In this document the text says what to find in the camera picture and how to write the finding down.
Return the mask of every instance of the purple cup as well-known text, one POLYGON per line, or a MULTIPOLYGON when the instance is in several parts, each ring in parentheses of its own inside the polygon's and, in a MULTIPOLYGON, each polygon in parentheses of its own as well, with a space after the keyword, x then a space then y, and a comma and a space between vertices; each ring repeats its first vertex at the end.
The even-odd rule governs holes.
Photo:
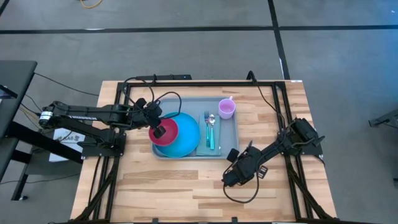
POLYGON ((218 103, 218 115, 223 119, 230 119, 234 115, 236 105, 232 96, 223 99, 218 103))

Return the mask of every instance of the cable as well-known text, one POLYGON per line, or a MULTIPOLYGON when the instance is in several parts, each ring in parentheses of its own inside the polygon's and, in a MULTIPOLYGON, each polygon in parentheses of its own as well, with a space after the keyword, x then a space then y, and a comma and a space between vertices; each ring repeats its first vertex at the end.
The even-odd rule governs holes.
POLYGON ((95 177, 97 176, 97 170, 98 170, 98 165, 100 164, 100 160, 101 160, 101 157, 98 157, 97 164, 95 165, 95 170, 94 170, 93 183, 91 183, 90 196, 88 197, 88 203, 90 203, 91 195, 93 194, 95 177))
POLYGON ((18 108, 18 110, 25 112, 30 118, 32 118, 34 121, 39 122, 39 116, 37 114, 32 114, 29 110, 27 110, 24 106, 21 106, 18 108))
POLYGON ((70 131, 69 134, 67 134, 65 137, 63 137, 61 140, 56 140, 58 142, 62 142, 63 140, 65 140, 67 137, 69 137, 69 135, 71 135, 73 131, 70 131))
MULTIPOLYGON (((229 165, 229 167, 224 171, 223 176, 224 176, 226 173, 228 173, 229 168, 231 168, 232 165, 235 164, 235 162, 233 162, 231 165, 229 165)), ((257 186, 256 186, 256 191, 254 192, 254 195, 253 195, 249 200, 247 200, 247 201, 241 201, 241 200, 233 199, 233 198, 231 198, 231 197, 226 193, 226 191, 225 191, 226 185, 224 184, 224 185, 223 185, 223 192, 224 192, 225 197, 227 197, 228 199, 230 199, 230 200, 233 201, 233 202, 238 202, 238 203, 249 203, 249 202, 253 201, 253 200, 257 197, 257 194, 259 193, 259 189, 260 189, 259 168, 258 168, 259 162, 260 162, 260 159, 257 161, 257 170, 256 170, 256 180, 257 180, 256 182, 257 182, 257 186)))
POLYGON ((276 111, 276 109, 266 100, 266 98, 264 97, 264 95, 262 94, 262 91, 260 89, 260 86, 257 85, 257 88, 260 91, 261 97, 262 99, 277 113, 278 116, 280 116, 282 118, 282 126, 285 127, 285 118, 283 117, 283 115, 281 115, 280 113, 278 113, 278 111, 276 111))
POLYGON ((40 129, 29 117, 28 117, 28 115, 25 113, 25 111, 23 111, 23 110, 21 110, 21 109, 19 109, 21 112, 23 112, 23 114, 26 116, 26 118, 34 125, 34 126, 36 126, 36 128, 37 129, 40 129))
POLYGON ((165 96, 165 95, 167 95, 167 94, 170 94, 170 93, 174 93, 174 94, 176 94, 177 96, 178 96, 178 98, 180 99, 180 106, 178 107, 178 113, 177 114, 175 114, 175 115, 172 115, 172 116, 169 116, 169 117, 161 117, 161 119, 169 119, 169 118, 174 118, 174 117, 176 117, 176 116, 178 116, 178 115, 180 115, 180 112, 181 112, 181 106, 182 106, 182 100, 181 100, 181 96, 178 94, 178 93, 176 93, 176 92, 174 92, 174 91, 168 91, 167 93, 165 93, 165 94, 163 94, 162 96, 160 96, 160 97, 158 97, 156 100, 155 100, 155 102, 158 102, 158 101, 160 101, 160 99, 163 97, 163 96, 165 96))
POLYGON ((64 85, 64 84, 62 84, 62 83, 60 83, 60 82, 57 82, 57 81, 55 81, 55 80, 53 80, 53 79, 51 79, 51 78, 49 78, 49 77, 45 77, 44 75, 41 75, 41 74, 39 74, 39 73, 35 73, 35 74, 38 75, 38 76, 40 76, 40 77, 46 78, 46 79, 48 79, 48 80, 50 80, 50 81, 52 81, 52 82, 55 82, 56 84, 59 84, 59 85, 64 86, 64 87, 66 87, 66 88, 69 88, 69 89, 71 89, 71 90, 78 91, 79 93, 84 93, 84 94, 91 95, 91 96, 99 96, 98 94, 87 93, 87 92, 85 92, 85 91, 77 90, 77 89, 72 88, 72 87, 70 87, 70 86, 64 85))
POLYGON ((23 103, 21 103, 21 105, 22 105, 25 109, 27 109, 27 110, 29 110, 30 112, 32 112, 33 114, 36 114, 37 116, 39 116, 40 113, 37 113, 37 112, 35 112, 35 111, 32 111, 32 110, 29 109, 27 106, 25 106, 23 103))
POLYGON ((398 129, 398 127, 395 127, 394 125, 387 124, 386 121, 385 121, 385 122, 382 122, 382 121, 379 121, 378 119, 377 119, 376 121, 378 121, 378 122, 380 122, 381 124, 384 124, 384 125, 386 125, 386 126, 388 126, 388 127, 390 127, 390 128, 398 129))
MULTIPOLYGON (((51 180, 38 180, 38 181, 26 182, 26 183, 27 184, 35 184, 35 183, 39 183, 39 182, 50 182, 50 181, 61 180, 61 179, 69 178, 69 177, 74 177, 76 175, 80 175, 80 173, 79 174, 69 175, 69 176, 66 176, 66 177, 60 177, 60 178, 56 178, 56 179, 51 179, 51 180)), ((11 181, 7 181, 7 182, 3 182, 3 183, 0 183, 0 185, 13 183, 13 182, 19 182, 19 180, 11 180, 11 181)))
POLYGON ((37 109, 39 109, 39 111, 40 111, 40 112, 42 112, 42 109, 40 109, 40 107, 39 107, 39 106, 37 106, 37 104, 36 104, 35 100, 33 100, 33 98, 32 98, 32 97, 30 97, 28 94, 25 94, 25 96, 26 96, 26 97, 28 97, 29 99, 31 99, 31 100, 33 101, 33 104, 36 106, 36 108, 37 108, 37 109))
POLYGON ((98 6, 99 4, 101 4, 102 0, 99 0, 97 3, 95 3, 95 4, 92 5, 92 6, 86 6, 86 5, 83 3, 83 0, 80 0, 80 2, 81 2, 81 5, 82 5, 85 9, 92 9, 92 8, 98 6))
POLYGON ((154 94, 154 91, 153 91, 152 87, 150 87, 149 83, 147 83, 145 80, 139 79, 139 78, 137 78, 137 77, 130 77, 130 78, 126 79, 126 80, 123 82, 123 89, 122 89, 122 91, 123 91, 124 96, 126 96, 126 97, 129 99, 129 101, 130 101, 133 105, 136 104, 136 102, 134 102, 134 101, 130 98, 130 96, 127 95, 127 92, 126 92, 127 82, 128 82, 129 80, 133 80, 133 79, 142 81, 142 82, 144 82, 144 83, 148 86, 150 92, 152 93, 152 101, 151 101, 151 102, 153 103, 153 102, 154 102, 154 99, 155 99, 155 94, 154 94))

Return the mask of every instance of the sticker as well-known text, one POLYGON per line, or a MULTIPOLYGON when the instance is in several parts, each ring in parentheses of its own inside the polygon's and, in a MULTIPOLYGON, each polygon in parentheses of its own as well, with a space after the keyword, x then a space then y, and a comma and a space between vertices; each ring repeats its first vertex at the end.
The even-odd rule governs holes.
POLYGON ((92 118, 92 117, 86 117, 86 116, 68 116, 69 118, 73 118, 73 119, 84 119, 84 120, 90 120, 90 121, 96 121, 96 118, 92 118))
POLYGON ((47 116, 47 115, 40 116, 40 119, 50 119, 50 118, 51 118, 51 116, 47 116))
POLYGON ((51 111, 43 111, 42 115, 52 116, 52 112, 51 111))

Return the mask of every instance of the wooden tabletop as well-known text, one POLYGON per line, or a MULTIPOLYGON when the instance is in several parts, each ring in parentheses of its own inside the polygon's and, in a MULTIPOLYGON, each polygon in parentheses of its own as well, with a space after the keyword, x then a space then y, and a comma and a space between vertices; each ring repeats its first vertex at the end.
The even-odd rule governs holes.
MULTIPOLYGON (((103 82, 98 106, 114 103, 117 83, 103 82)), ((286 81, 286 87, 293 117, 306 118, 312 123, 303 83, 286 81)), ((261 90, 273 105, 271 88, 263 86, 261 90)), ((259 149, 275 141, 279 130, 275 111, 264 102, 256 87, 154 87, 156 98, 166 91, 176 91, 181 96, 232 95, 237 104, 240 151, 250 140, 259 149)), ((146 87, 134 87, 131 97, 133 100, 140 97, 150 99, 150 91, 146 87)), ((94 126, 106 128, 102 123, 94 126)), ((221 178, 229 166, 227 160, 158 160, 151 153, 147 132, 147 129, 127 132, 126 149, 119 164, 112 222, 151 222, 152 218, 159 218, 160 222, 230 222, 231 217, 238 217, 240 222, 295 220, 282 156, 265 163, 269 171, 260 181, 256 199, 240 204, 228 200, 223 194, 221 178)), ((309 191, 327 213, 335 216, 323 164, 314 156, 302 156, 302 160, 309 191)), ((71 218, 78 216, 87 206, 96 161, 96 157, 84 161, 71 218)), ((234 198, 245 200, 252 197, 255 189, 256 181, 253 179, 243 186, 227 188, 227 192, 234 198)), ((305 217, 302 194, 299 189, 297 192, 301 214, 305 217)), ((103 200, 100 218, 104 217, 105 206, 106 200, 103 200)))

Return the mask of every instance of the fork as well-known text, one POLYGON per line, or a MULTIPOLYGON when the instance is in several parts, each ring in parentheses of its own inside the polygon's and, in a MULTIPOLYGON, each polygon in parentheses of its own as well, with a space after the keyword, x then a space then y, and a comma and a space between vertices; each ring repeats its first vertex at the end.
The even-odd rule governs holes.
POLYGON ((209 111, 205 111, 205 121, 206 121, 206 146, 210 147, 210 139, 209 139, 209 111))

